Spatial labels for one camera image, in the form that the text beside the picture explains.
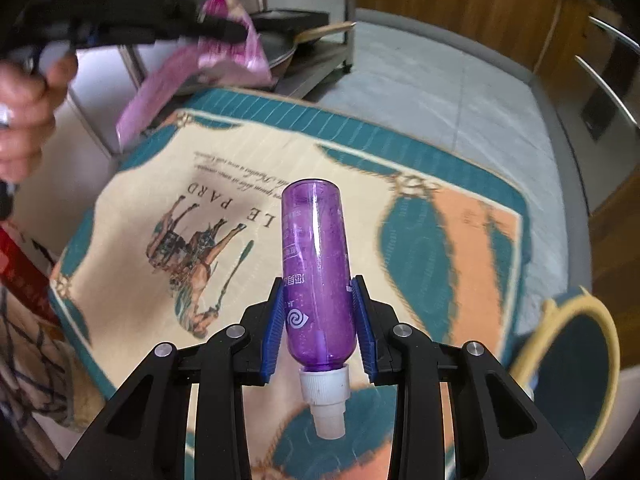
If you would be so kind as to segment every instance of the yellow trim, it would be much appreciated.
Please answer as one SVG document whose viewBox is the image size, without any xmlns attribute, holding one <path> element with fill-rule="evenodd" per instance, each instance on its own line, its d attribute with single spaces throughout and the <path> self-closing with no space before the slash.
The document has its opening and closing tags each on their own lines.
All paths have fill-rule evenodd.
<svg viewBox="0 0 640 480">
<path fill-rule="evenodd" d="M 522 388 L 528 386 L 549 347 L 560 331 L 573 318 L 584 314 L 598 323 L 605 337 L 609 353 L 609 379 L 596 427 L 578 456 L 578 460 L 584 465 L 602 435 L 613 408 L 613 401 L 616 398 L 620 374 L 620 342 L 616 325 L 607 308 L 584 288 L 581 289 L 582 295 L 571 298 L 560 307 L 556 305 L 554 300 L 546 300 L 543 303 L 542 322 L 518 355 L 511 367 L 511 375 Z"/>
</svg>

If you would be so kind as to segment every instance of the frying pan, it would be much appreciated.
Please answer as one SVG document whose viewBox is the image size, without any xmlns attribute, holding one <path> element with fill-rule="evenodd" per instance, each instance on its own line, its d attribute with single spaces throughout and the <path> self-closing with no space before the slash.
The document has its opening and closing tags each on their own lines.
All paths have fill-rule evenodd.
<svg viewBox="0 0 640 480">
<path fill-rule="evenodd" d="M 310 28 L 299 34 L 264 30 L 260 33 L 260 42 L 264 49 L 264 55 L 269 61 L 269 68 L 274 79 L 284 76 L 291 64 L 293 55 L 299 44 L 315 41 L 329 34 L 347 32 L 355 26 L 354 22 L 340 22 L 325 25 L 324 27 Z"/>
</svg>

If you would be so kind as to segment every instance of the purple plastic bottle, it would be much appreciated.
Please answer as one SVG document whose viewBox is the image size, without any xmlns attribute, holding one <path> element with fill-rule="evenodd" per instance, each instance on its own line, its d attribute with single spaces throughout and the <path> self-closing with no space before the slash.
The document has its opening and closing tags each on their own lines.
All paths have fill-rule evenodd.
<svg viewBox="0 0 640 480">
<path fill-rule="evenodd" d="M 289 352 L 321 438 L 344 435 L 345 361 L 356 346 L 340 191 L 300 180 L 282 193 L 282 267 Z"/>
</svg>

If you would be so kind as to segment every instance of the wooden pan handle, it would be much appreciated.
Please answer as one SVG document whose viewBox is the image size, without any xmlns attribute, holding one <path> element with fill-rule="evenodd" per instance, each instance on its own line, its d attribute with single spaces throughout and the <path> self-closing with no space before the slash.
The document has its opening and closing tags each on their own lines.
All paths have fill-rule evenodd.
<svg viewBox="0 0 640 480">
<path fill-rule="evenodd" d="M 340 22 L 340 23 L 332 23 L 330 25 L 325 25 L 324 27 L 310 28 L 309 30 L 300 32 L 294 38 L 294 42 L 296 44 L 307 43 L 309 41 L 324 38 L 329 34 L 336 34 L 337 32 L 347 32 L 348 30 L 351 30 L 354 26 L 355 26 L 354 22 Z"/>
</svg>

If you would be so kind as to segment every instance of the metal screw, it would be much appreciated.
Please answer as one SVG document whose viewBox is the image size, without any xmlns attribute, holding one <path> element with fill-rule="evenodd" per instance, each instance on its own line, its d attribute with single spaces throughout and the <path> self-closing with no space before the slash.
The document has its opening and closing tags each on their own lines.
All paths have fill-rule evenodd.
<svg viewBox="0 0 640 480">
<path fill-rule="evenodd" d="M 169 343 L 160 343 L 158 346 L 156 346 L 154 354 L 156 354 L 158 357 L 167 357 L 173 351 L 174 347 L 172 347 Z"/>
<path fill-rule="evenodd" d="M 394 334 L 398 337 L 409 337 L 411 335 L 411 327 L 409 325 L 405 325 L 404 323 L 400 323 L 394 327 Z"/>
<path fill-rule="evenodd" d="M 482 346 L 478 341 L 472 341 L 466 345 L 466 351 L 471 355 L 479 356 L 484 354 L 484 346 Z"/>
<path fill-rule="evenodd" d="M 244 326 L 242 325 L 231 325 L 229 328 L 226 329 L 226 334 L 231 338 L 231 339 L 238 339 L 239 337 L 242 337 L 244 335 Z"/>
</svg>

